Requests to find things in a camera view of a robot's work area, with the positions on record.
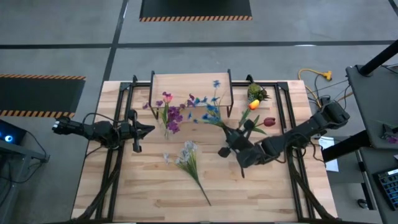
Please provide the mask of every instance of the keyboard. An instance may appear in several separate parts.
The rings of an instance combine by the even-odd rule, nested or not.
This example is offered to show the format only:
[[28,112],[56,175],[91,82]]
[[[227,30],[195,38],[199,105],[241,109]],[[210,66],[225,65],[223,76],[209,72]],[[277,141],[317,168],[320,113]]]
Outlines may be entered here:
[[398,210],[398,167],[374,174],[376,182],[392,210]]

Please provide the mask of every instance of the concrete floor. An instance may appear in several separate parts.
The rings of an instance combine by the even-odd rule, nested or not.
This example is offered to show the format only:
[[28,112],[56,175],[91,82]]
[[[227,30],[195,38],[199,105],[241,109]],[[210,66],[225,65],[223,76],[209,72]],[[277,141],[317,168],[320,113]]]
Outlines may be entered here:
[[[122,0],[3,0],[0,1],[2,44],[110,44]],[[251,0],[253,21],[140,23],[141,1],[130,0],[119,43],[228,41],[346,41],[394,40],[398,17],[388,0]],[[333,72],[318,87],[345,80],[347,66],[366,63],[386,45],[323,47],[215,47],[117,49],[110,80],[148,80],[157,73],[223,72],[233,79],[252,74],[261,80],[292,80],[301,68]],[[0,73],[84,75],[85,89],[75,120],[95,111],[109,49],[1,50]],[[387,64],[398,63],[398,57]],[[313,88],[315,75],[303,74]],[[333,98],[347,83],[321,95]],[[349,123],[328,133],[349,136],[364,129],[354,97],[347,100]],[[10,118],[6,121],[33,132],[51,155],[50,162],[22,186],[12,223],[60,222],[70,218],[87,141],[53,134],[50,118]],[[26,143],[35,148],[35,144]],[[333,184],[339,217],[377,220],[377,213],[360,210],[350,197],[358,186]]]

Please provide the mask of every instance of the yellow flower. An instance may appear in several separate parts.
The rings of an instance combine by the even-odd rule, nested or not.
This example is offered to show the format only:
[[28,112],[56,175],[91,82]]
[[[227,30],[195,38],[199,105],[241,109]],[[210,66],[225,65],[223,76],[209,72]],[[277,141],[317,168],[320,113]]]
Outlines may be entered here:
[[254,100],[249,104],[250,110],[255,110],[260,106],[260,101],[259,100]]

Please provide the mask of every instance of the blue light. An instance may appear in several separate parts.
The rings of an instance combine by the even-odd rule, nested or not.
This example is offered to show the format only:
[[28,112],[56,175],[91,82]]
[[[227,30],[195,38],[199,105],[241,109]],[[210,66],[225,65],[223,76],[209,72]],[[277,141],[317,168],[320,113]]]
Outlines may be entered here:
[[12,139],[13,139],[12,136],[6,136],[6,137],[4,138],[4,140],[6,140],[6,142],[11,142]]

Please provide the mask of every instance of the paper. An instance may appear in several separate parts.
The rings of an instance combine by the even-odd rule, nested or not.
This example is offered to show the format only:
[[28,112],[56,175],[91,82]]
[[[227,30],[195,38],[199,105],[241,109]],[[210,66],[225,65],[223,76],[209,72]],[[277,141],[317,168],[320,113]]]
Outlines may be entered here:
[[[319,139],[319,145],[323,147],[323,149],[327,149],[330,146],[335,145],[335,140],[331,137],[324,137],[322,136]],[[326,170],[327,171],[333,171],[333,172],[338,172],[338,164],[337,164],[337,159],[333,159],[332,161],[329,161],[326,163]]]

